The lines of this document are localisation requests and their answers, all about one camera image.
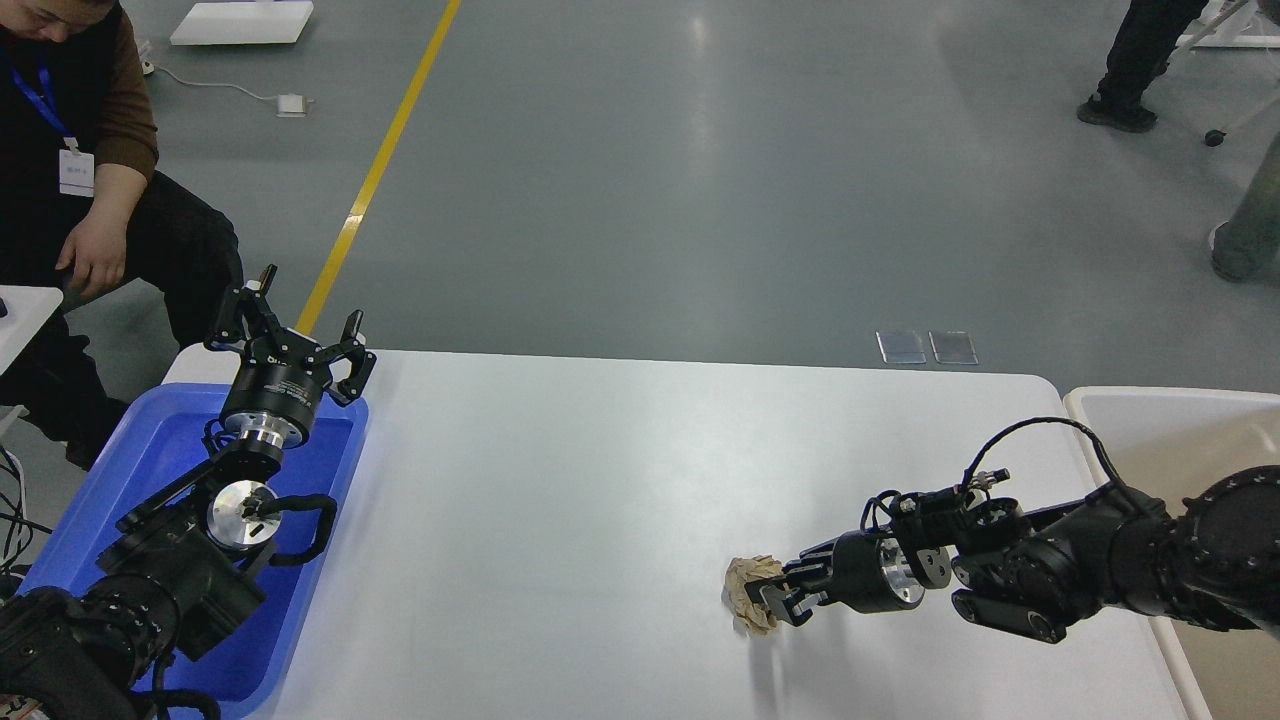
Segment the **man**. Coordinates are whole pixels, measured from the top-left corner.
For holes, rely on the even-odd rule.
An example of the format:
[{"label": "man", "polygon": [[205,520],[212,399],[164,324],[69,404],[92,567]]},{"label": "man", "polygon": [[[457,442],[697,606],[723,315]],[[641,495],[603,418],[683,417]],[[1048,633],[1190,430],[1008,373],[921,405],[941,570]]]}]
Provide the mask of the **man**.
[{"label": "man", "polygon": [[1142,106],[1142,94],[1178,45],[1178,36],[1204,12],[1208,0],[1132,0],[1107,54],[1107,74],[1098,92],[1076,108],[1075,117],[1124,132],[1147,132],[1156,114]]},{"label": "man", "polygon": [[[155,172],[156,128],[133,27],[116,0],[0,0],[0,283],[88,300],[133,278],[197,343],[242,282],[230,223]],[[0,377],[0,404],[88,469],[125,410],[88,340],[56,314]]]},{"label": "man", "polygon": [[1275,260],[1280,250],[1280,135],[1271,141],[1231,219],[1208,233],[1213,272],[1245,282]]}]

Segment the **blue lanyard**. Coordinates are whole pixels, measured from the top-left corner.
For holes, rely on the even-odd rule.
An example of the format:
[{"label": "blue lanyard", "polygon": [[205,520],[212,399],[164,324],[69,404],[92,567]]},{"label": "blue lanyard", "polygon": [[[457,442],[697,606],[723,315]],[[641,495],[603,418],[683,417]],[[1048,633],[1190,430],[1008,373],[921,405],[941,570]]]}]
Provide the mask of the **blue lanyard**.
[{"label": "blue lanyard", "polygon": [[[9,59],[5,55],[4,49],[0,49],[0,59]],[[67,126],[63,124],[61,118],[58,117],[58,104],[54,101],[54,81],[49,76],[49,64],[45,61],[45,54],[36,50],[36,60],[38,63],[36,74],[40,78],[40,87],[45,91],[45,96],[41,97],[29,85],[27,85],[27,81],[22,79],[22,73],[18,72],[17,65],[14,65],[10,60],[9,74],[13,76],[13,83],[18,86],[18,90],[20,90],[23,95],[27,96],[27,100],[36,108],[40,117],[45,118],[45,122],[47,122],[54,131],[58,132],[58,135],[63,138],[63,142],[67,143],[67,147],[78,152],[76,137],[72,135],[72,131],[67,129]]]}]

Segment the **black vest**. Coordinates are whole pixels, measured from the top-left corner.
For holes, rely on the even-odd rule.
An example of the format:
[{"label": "black vest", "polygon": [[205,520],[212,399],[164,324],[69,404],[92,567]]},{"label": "black vest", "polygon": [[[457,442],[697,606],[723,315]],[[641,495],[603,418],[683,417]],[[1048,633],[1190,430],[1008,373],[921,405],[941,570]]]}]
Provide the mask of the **black vest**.
[{"label": "black vest", "polygon": [[0,246],[12,245],[15,228],[45,224],[58,204],[58,151],[63,138],[13,82],[17,65],[23,79],[42,92],[36,76],[37,50],[45,55],[58,104],[58,117],[79,147],[97,145],[97,123],[111,79],[119,3],[106,18],[65,42],[19,41],[0,59]]}]

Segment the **brown sleeve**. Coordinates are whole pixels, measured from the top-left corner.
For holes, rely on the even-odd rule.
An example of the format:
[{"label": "brown sleeve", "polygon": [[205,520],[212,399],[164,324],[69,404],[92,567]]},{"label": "brown sleeve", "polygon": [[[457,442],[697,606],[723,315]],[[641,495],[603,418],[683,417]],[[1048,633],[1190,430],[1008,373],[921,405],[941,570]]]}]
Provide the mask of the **brown sleeve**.
[{"label": "brown sleeve", "polygon": [[127,14],[120,17],[120,29],[115,36],[115,55],[111,60],[110,87],[99,118],[99,140],[93,163],[127,165],[142,173],[147,181],[155,172],[160,156],[156,145],[156,124],[151,117],[151,100],[142,79],[142,63],[133,40],[133,23]]}]

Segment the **blue tray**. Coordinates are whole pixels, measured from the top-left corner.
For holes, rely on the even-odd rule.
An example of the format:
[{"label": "blue tray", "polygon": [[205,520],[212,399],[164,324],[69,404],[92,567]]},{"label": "blue tray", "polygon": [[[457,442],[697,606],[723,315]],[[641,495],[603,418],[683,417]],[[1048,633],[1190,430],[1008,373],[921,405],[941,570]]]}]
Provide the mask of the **blue tray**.
[{"label": "blue tray", "polygon": [[[99,580],[102,571],[93,561],[119,539],[115,521],[209,457],[200,438],[205,423],[221,410],[227,392],[228,386],[174,383],[136,400],[19,592],[55,585],[81,596]],[[364,400],[338,407],[326,397],[311,439],[284,451],[283,468],[271,478],[271,488],[279,495],[328,493],[338,501],[340,523],[340,507],[365,443],[367,419],[369,406]],[[285,514],[275,536],[280,552],[306,548],[316,518],[314,512]],[[211,694],[221,705],[225,720],[252,712],[275,689],[293,656],[325,556],[321,553],[300,568],[264,569],[257,584],[266,592],[266,602],[198,662],[178,653],[178,661],[165,673],[165,687]],[[150,675],[136,689],[150,691]],[[170,714],[174,719],[200,717],[183,708]]]}]

